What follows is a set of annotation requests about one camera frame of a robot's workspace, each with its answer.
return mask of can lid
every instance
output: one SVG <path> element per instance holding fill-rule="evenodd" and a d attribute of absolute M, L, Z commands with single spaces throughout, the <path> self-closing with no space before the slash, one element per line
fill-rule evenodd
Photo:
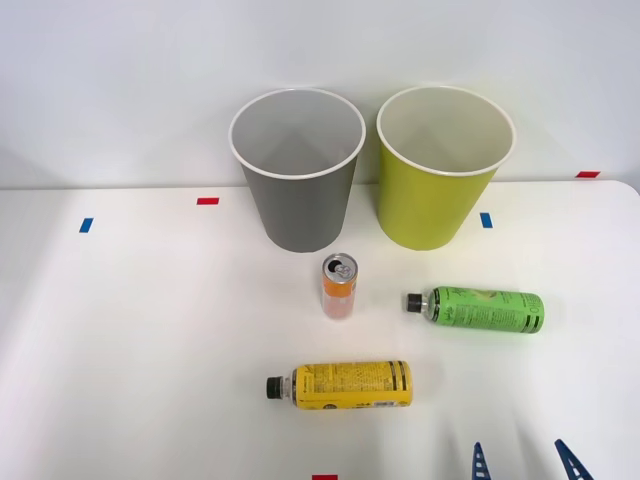
<path fill-rule="evenodd" d="M 267 398 L 282 398 L 282 377 L 267 378 Z"/>
<path fill-rule="evenodd" d="M 322 272 L 333 283 L 349 283 L 358 274 L 358 264 L 351 255 L 335 253 L 324 260 Z"/>
<path fill-rule="evenodd" d="M 410 293 L 407 295 L 407 312 L 422 312 L 422 294 Z"/>

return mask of orange can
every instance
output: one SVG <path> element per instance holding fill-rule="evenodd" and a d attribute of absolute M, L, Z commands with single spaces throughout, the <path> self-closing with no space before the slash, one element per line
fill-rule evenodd
<path fill-rule="evenodd" d="M 328 317 L 351 315 L 357 278 L 358 264 L 351 255 L 335 253 L 322 262 L 322 309 Z"/>

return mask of gray cup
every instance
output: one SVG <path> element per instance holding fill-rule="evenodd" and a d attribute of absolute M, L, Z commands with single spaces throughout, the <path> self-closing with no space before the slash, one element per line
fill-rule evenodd
<path fill-rule="evenodd" d="M 231 150 L 276 245 L 315 252 L 336 239 L 365 134 L 356 107 L 323 90 L 278 90 L 236 114 Z"/>

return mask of paper cup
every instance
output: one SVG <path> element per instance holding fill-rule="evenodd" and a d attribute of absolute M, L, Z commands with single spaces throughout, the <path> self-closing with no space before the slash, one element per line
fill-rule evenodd
<path fill-rule="evenodd" d="M 278 90 L 237 113 L 231 150 L 276 245 L 314 252 L 336 239 L 365 133 L 356 107 L 323 90 Z"/>
<path fill-rule="evenodd" d="M 516 132 L 492 101 L 454 87 L 417 87 L 380 109 L 378 220 L 413 250 L 446 245 L 509 157 Z"/>

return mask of white table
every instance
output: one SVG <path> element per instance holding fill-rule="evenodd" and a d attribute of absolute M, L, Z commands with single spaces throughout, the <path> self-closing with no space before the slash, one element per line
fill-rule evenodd
<path fill-rule="evenodd" d="M 494 480 L 564 479 L 557 438 L 596 479 L 635 478 L 637 193 L 494 183 L 431 252 L 389 240 L 374 195 L 354 187 L 338 240 L 294 254 L 246 188 L 0 192 L 0 478 L 458 480 L 480 441 Z M 319 304 L 337 251 L 360 265 L 344 322 Z M 441 284 L 536 292 L 546 323 L 508 334 L 403 312 L 404 294 Z M 409 408 L 265 396 L 299 364 L 393 358 L 412 367 Z"/>

